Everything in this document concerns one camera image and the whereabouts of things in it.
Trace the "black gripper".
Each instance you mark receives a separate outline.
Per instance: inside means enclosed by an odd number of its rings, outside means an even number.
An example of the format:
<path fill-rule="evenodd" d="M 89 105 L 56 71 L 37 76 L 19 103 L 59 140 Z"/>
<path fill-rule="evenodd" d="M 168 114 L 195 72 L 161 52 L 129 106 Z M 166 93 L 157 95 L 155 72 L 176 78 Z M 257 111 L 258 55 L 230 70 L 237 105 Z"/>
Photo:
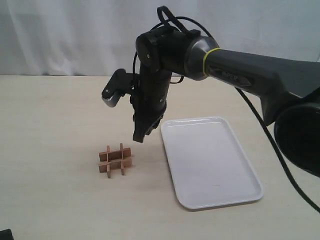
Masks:
<path fill-rule="evenodd" d="M 133 141 L 143 143 L 145 136 L 159 126 L 167 107 L 170 80 L 171 71 L 160 69 L 153 72 L 150 67 L 140 65 L 137 93 L 131 97 L 134 109 Z"/>

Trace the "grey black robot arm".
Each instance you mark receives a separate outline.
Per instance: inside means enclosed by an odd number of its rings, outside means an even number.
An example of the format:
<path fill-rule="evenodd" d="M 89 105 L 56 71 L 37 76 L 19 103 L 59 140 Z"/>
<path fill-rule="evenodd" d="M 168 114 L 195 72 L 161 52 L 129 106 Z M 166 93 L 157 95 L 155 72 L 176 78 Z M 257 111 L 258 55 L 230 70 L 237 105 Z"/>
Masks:
<path fill-rule="evenodd" d="M 320 65 L 219 48 L 198 30 L 160 27 L 138 36 L 140 60 L 133 140 L 155 129 L 167 106 L 172 74 L 195 81 L 214 77 L 259 97 L 262 120 L 274 126 L 282 154 L 302 170 L 320 174 Z"/>

